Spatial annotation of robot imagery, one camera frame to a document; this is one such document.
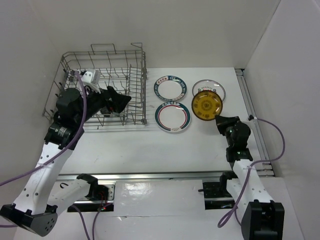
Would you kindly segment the yellow patterned plate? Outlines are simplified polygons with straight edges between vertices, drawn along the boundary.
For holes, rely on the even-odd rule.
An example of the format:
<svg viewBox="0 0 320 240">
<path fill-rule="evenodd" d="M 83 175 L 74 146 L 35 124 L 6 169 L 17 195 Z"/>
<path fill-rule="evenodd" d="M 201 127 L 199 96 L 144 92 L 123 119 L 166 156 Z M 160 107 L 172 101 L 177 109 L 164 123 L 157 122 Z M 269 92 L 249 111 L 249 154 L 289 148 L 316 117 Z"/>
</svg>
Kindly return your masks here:
<svg viewBox="0 0 320 240">
<path fill-rule="evenodd" d="M 191 101 L 193 114 L 202 121 L 213 121 L 223 110 L 223 101 L 214 91 L 198 92 Z"/>
</svg>

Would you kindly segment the green red ring plate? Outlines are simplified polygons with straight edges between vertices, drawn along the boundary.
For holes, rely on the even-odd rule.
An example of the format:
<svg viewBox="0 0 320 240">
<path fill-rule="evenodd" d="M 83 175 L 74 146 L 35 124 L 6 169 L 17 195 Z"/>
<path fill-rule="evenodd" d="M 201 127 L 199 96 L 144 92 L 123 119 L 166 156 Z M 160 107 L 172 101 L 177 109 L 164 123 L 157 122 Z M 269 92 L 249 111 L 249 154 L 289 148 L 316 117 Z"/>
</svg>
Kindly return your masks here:
<svg viewBox="0 0 320 240">
<path fill-rule="evenodd" d="M 192 120 L 189 109 L 176 101 L 164 102 L 158 106 L 154 119 L 161 130 L 171 134 L 186 130 Z"/>
</svg>

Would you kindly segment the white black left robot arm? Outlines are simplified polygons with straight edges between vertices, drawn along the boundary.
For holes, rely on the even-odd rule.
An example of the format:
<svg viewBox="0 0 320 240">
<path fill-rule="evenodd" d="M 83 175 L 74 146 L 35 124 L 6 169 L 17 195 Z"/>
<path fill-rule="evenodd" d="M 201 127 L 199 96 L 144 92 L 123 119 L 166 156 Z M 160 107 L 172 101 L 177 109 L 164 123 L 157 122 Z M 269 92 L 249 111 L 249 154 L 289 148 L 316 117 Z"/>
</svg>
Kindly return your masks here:
<svg viewBox="0 0 320 240">
<path fill-rule="evenodd" d="M 78 175 L 58 193 L 52 194 L 51 191 L 84 133 L 84 123 L 102 109 L 120 114 L 131 99 L 131 96 L 120 94 L 111 86 L 98 91 L 88 86 L 83 91 L 67 88 L 58 94 L 57 111 L 45 135 L 38 163 L 15 201 L 2 206 L 1 217 L 44 237 L 51 232 L 58 216 L 74 202 L 82 198 L 106 202 L 108 187 L 85 173 Z"/>
</svg>

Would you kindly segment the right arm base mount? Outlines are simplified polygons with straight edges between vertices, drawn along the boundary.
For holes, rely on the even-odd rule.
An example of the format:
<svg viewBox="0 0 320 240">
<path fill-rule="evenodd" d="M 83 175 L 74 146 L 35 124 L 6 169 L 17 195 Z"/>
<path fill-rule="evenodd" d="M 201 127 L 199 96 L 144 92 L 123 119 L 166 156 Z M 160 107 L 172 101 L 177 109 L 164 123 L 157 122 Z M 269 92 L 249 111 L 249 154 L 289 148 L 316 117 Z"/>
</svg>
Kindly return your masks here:
<svg viewBox="0 0 320 240">
<path fill-rule="evenodd" d="M 218 181 L 205 181 L 198 190 L 203 193 L 205 210 L 232 209 L 235 201 L 227 192 L 227 180 L 237 179 L 233 171 L 225 171 Z"/>
</svg>

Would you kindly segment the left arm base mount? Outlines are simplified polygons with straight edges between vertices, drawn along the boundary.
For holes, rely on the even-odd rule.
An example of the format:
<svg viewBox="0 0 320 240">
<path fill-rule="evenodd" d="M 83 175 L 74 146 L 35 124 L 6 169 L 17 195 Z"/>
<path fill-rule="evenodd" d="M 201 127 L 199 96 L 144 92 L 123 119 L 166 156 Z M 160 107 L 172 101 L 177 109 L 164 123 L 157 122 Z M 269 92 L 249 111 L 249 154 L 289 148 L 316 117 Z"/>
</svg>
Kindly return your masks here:
<svg viewBox="0 0 320 240">
<path fill-rule="evenodd" d="M 100 181 L 100 190 L 93 197 L 82 197 L 73 203 L 82 213 L 113 212 L 116 185 L 114 182 Z"/>
</svg>

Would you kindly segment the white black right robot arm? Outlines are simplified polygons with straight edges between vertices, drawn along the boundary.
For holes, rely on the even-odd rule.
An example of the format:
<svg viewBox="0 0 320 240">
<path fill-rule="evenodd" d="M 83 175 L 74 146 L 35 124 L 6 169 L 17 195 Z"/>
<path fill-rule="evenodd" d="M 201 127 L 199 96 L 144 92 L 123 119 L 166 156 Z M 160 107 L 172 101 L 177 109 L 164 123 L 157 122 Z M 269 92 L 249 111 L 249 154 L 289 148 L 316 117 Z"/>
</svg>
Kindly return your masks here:
<svg viewBox="0 0 320 240">
<path fill-rule="evenodd" d="M 285 209 L 267 192 L 257 173 L 258 162 L 247 147 L 251 128 L 237 116 L 218 115 L 215 122 L 219 133 L 226 138 L 226 160 L 231 166 L 230 172 L 221 175 L 218 190 L 234 200 L 232 209 L 219 220 L 218 228 L 234 216 L 240 223 L 243 239 L 281 240 Z"/>
</svg>

